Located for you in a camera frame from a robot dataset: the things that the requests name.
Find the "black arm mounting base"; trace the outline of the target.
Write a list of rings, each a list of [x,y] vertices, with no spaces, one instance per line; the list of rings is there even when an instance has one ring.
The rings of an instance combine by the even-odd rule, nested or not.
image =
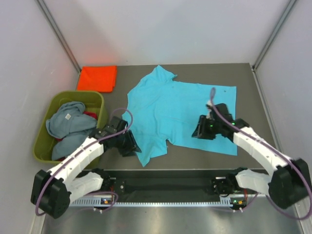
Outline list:
[[[101,191],[118,194],[121,202],[175,202],[217,199],[242,194],[234,170],[103,170]]]

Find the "red t shirt in bin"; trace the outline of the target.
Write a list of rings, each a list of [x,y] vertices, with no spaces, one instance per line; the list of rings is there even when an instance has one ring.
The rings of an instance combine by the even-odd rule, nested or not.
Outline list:
[[[98,116],[96,113],[84,111],[76,116],[67,114],[65,120],[56,125],[54,138],[61,141],[63,138],[72,133],[86,133],[97,126]]]

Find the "folded orange t shirt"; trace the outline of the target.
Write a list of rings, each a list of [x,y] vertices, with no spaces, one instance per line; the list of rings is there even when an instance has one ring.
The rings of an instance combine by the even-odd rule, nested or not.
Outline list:
[[[76,89],[111,93],[115,87],[117,66],[83,66]]]

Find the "grey blue t shirt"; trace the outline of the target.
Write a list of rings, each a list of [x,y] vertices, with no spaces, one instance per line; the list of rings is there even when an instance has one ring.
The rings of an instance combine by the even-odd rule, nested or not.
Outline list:
[[[52,117],[46,120],[49,135],[63,139],[73,134],[85,134],[96,128],[98,121],[84,113],[83,102],[71,101],[60,106]]]
[[[52,160],[59,160],[61,158],[71,155],[87,138],[84,133],[72,133],[58,142],[52,151]]]

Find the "olive green plastic bin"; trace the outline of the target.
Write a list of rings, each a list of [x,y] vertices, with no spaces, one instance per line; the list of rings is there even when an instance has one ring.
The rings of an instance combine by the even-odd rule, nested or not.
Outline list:
[[[60,163],[59,161],[52,160],[52,151],[57,140],[49,135],[46,129],[46,120],[50,119],[61,105],[71,101],[82,102],[85,104],[87,112],[97,114],[98,128],[103,128],[107,123],[109,117],[101,93],[96,91],[64,91],[58,93],[50,101],[34,143],[33,155],[37,161],[51,164],[52,166]]]

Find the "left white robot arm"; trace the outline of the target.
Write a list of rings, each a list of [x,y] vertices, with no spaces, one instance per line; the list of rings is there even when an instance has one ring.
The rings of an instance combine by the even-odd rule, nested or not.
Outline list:
[[[82,177],[79,174],[109,149],[118,149],[122,156],[139,153],[141,149],[130,129],[132,124],[114,116],[104,128],[94,129],[64,161],[48,171],[38,171],[30,199],[35,214],[47,214],[56,219],[83,196],[108,192],[111,182],[100,169],[92,169]]]

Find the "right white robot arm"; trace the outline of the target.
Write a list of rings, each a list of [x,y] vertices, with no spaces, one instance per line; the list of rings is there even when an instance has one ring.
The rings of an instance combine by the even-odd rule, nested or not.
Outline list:
[[[233,119],[224,103],[206,105],[207,115],[201,115],[192,134],[194,138],[213,140],[218,135],[227,138],[247,152],[264,169],[257,173],[238,168],[225,176],[225,193],[243,189],[262,193],[281,209],[312,196],[312,184],[307,163],[284,155],[262,139],[243,119]]]

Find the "aluminium frame rail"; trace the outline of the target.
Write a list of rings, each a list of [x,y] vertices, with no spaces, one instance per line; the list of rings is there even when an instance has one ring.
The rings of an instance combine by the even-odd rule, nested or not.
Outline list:
[[[265,111],[265,115],[266,115],[266,118],[267,118],[267,121],[268,121],[268,124],[270,127],[271,134],[273,136],[273,140],[274,140],[276,149],[283,152],[283,147],[281,145],[280,138],[279,138],[277,129],[275,127],[273,117],[272,117],[271,112],[270,112],[269,103],[265,97],[265,93],[264,93],[263,87],[261,85],[259,75],[258,75],[254,66],[251,66],[251,70],[252,70],[253,77],[254,77],[254,80],[255,80],[255,83],[256,83],[260,98],[261,98],[261,102],[262,102],[262,105],[263,105],[263,108]]]

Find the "cyan t shirt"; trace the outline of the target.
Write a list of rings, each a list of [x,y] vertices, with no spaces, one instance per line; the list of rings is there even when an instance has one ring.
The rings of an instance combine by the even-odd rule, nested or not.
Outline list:
[[[141,149],[142,166],[150,159],[167,154],[167,142],[175,146],[236,156],[237,146],[217,136],[214,140],[193,138],[200,115],[207,115],[206,104],[212,85],[175,80],[176,75],[160,65],[144,76],[128,93],[127,111],[122,118]]]

